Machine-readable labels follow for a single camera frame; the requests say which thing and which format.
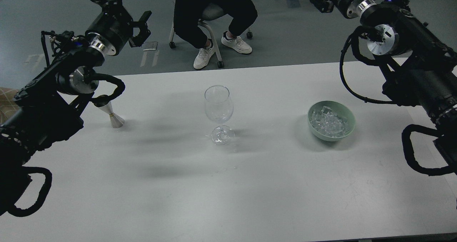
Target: shoelace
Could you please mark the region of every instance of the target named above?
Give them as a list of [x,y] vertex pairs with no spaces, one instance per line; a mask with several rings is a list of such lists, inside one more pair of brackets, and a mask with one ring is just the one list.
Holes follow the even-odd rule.
[[199,57],[205,58],[205,57],[208,55],[208,51],[209,51],[209,50],[206,50],[206,49],[200,49],[200,51],[199,51]]
[[237,45],[242,46],[244,41],[241,39],[240,36],[238,36],[238,37],[236,37],[236,43],[237,43]]

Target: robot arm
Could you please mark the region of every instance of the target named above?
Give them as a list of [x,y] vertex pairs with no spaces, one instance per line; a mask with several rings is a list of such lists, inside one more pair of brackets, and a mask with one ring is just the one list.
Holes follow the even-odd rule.
[[[409,0],[385,0],[380,4],[375,0],[328,1],[347,19],[359,16],[362,24],[349,36],[342,50],[340,73],[345,87],[365,102],[421,105],[436,130],[410,125],[403,131],[407,163],[414,170],[428,175],[457,174],[457,77],[452,74],[457,65],[457,54],[426,28],[427,23],[422,24],[413,16],[408,7]],[[367,40],[374,60],[360,54],[359,37]],[[381,69],[386,79],[382,92],[391,102],[367,99],[351,91],[342,69],[344,54],[350,46],[357,60]],[[409,51],[411,55],[403,65],[392,58]],[[434,144],[448,166],[437,169],[421,167],[413,156],[412,132],[436,136]]]
[[[36,212],[46,199],[52,175],[45,168],[24,167],[36,151],[49,148],[56,141],[68,140],[83,128],[80,115],[89,102],[98,104],[111,101],[122,94],[124,83],[113,76],[96,73],[106,55],[118,55],[129,41],[131,47],[141,46],[150,31],[146,21],[151,15],[146,11],[139,21],[133,21],[122,6],[121,0],[92,0],[102,7],[85,36],[73,32],[55,34],[42,32],[48,66],[14,97],[20,109],[0,126],[0,215],[9,212],[14,216],[29,216]],[[138,27],[139,34],[133,35]],[[44,36],[51,36],[55,53],[49,63]],[[100,80],[116,84],[110,96],[93,98]],[[60,93],[77,96],[68,104]],[[25,210],[14,204],[31,182],[28,174],[41,173],[46,179],[36,203]]]

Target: jigger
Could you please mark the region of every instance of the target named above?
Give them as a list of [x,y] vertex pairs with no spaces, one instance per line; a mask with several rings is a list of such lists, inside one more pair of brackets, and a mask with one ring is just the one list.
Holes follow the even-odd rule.
[[110,116],[111,126],[113,128],[121,128],[124,125],[124,119],[122,119],[119,115],[116,115],[113,112],[113,107],[111,105],[111,101],[104,101],[99,103],[94,103],[98,109],[106,112]]

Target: gray floor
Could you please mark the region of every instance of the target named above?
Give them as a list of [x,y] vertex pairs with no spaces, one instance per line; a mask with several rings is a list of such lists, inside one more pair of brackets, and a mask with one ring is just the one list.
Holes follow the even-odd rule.
[[[158,41],[156,51],[126,46],[116,57],[107,57],[97,72],[111,75],[193,71],[197,50],[175,37],[177,48],[168,46],[172,23],[171,0],[123,0],[125,8],[137,20],[151,10],[148,21],[152,32],[148,41]],[[338,62],[347,36],[359,25],[358,19],[345,19],[334,10],[317,11],[308,0],[253,0],[258,19],[252,26],[251,55],[239,55],[221,47],[225,68]],[[442,42],[457,50],[457,0],[411,0],[413,14],[427,21]],[[0,0],[0,86],[20,89],[45,67],[40,32],[73,30],[84,34],[101,8],[89,0]],[[219,35],[227,29],[230,17],[211,21]],[[347,60],[355,60],[350,54]],[[214,56],[206,69],[217,69]],[[450,239],[457,234],[408,237],[403,241]],[[379,242],[400,241],[384,239]]]

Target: white sneaker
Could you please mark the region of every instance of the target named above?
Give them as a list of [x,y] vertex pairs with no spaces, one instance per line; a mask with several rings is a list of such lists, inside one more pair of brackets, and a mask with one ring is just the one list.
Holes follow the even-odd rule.
[[222,45],[232,48],[240,54],[249,55],[252,53],[251,46],[247,44],[240,36],[237,36],[233,39],[227,39],[224,34],[224,36],[222,36],[221,42]]
[[194,61],[194,68],[196,70],[201,70],[206,65],[208,65],[209,60],[211,59],[212,55],[214,55],[216,51],[214,50],[214,46],[209,49],[202,48],[199,50],[199,54],[195,58]]

